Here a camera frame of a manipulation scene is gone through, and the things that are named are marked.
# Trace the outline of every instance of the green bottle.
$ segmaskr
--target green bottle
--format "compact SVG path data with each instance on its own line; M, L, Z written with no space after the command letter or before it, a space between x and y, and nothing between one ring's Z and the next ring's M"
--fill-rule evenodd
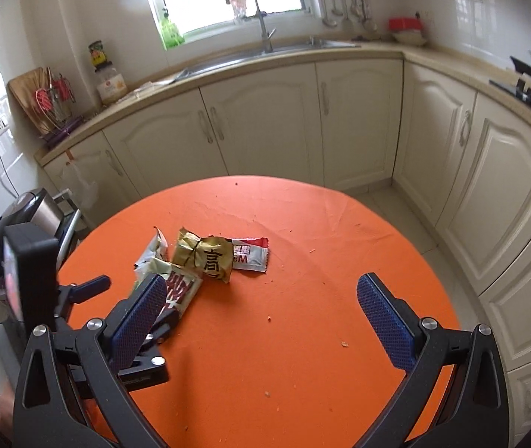
M185 38L181 35L177 25L170 20L170 14L168 8L164 8L164 17L162 18L162 43L166 50L172 49L181 43L185 43Z

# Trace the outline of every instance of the stainless steel sink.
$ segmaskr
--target stainless steel sink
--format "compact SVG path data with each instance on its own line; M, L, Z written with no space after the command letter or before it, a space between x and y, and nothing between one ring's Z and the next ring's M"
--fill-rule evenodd
M243 64L244 62L251 62L275 55L285 55L288 53L305 52L309 50L342 49L351 47L357 47L357 45L347 42L319 40L318 38L312 38L309 42L305 43L298 43L283 47L274 46L273 52L265 52L261 48L245 50L243 52L224 55L217 59L211 59L209 61L202 62L201 64L187 67L176 77L175 82L180 82L181 80L189 79L190 77L200 76L201 74L223 69L231 65Z

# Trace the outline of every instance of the small screen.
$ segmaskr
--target small screen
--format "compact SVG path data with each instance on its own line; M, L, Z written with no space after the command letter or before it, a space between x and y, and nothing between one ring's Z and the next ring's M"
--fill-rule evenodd
M21 308L21 291L19 289L19 269L16 264L15 254L10 244L4 239L4 286L6 296L16 319L23 321L23 311Z

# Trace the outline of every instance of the kitchen faucet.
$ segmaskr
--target kitchen faucet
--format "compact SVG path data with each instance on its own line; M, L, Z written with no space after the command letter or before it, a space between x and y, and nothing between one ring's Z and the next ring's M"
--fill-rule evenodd
M226 0L226 4L231 4L231 0ZM268 33L267 28L265 26L265 21L263 20L263 13L261 13L261 9L259 8L259 2L255 0L255 6L257 7L257 18L259 18L259 23L261 25L261 41L263 41L263 51L267 53L271 53L274 51L274 47L271 44L271 36L275 33L275 29L273 29L270 33Z

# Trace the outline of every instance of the round table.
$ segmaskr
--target round table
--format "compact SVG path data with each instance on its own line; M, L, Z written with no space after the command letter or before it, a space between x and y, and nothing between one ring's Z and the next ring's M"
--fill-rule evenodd
M229 284L204 280L161 347L171 380L132 394L173 448L353 446L404 376L357 303L365 273L375 272L420 317L459 327L433 271L385 220L342 193L265 177L174 187L94 230L60 283L106 274L112 287L75 306L73 327L129 296L153 226L171 249L183 226L201 236L269 237L271 248L265 274L233 270ZM449 374L444 368L412 435L428 428Z

